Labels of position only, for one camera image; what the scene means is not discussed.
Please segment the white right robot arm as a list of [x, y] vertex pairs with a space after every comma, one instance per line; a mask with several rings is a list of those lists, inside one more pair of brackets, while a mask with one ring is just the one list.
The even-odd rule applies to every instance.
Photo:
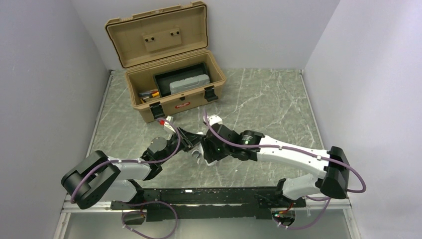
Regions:
[[304, 176], [279, 181], [274, 200], [281, 207], [318, 193], [334, 199], [347, 197], [350, 164], [340, 147], [305, 148], [253, 130], [236, 133], [218, 123], [208, 129], [200, 146], [207, 164], [231, 156], [242, 161], [282, 163], [305, 172]]

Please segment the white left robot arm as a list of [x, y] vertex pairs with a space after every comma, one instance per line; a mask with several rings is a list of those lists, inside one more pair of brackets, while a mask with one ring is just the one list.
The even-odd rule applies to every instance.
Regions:
[[147, 181], [162, 171], [171, 155], [188, 152], [198, 146], [204, 133], [191, 133], [182, 128], [168, 138], [155, 137], [136, 159], [118, 159], [96, 150], [61, 179], [71, 203], [88, 209], [101, 200], [123, 201], [130, 209], [142, 205], [143, 195], [137, 180]]

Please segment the white remote control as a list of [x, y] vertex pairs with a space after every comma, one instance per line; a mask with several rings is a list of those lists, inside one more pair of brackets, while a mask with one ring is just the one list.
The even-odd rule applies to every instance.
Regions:
[[202, 138], [201, 143], [195, 147], [195, 149], [202, 153], [202, 159], [205, 161], [207, 166], [214, 166], [217, 164], [217, 160], [213, 158], [213, 154], [215, 153], [215, 144], [210, 138], [206, 136], [205, 133], [203, 134], [205, 136]]

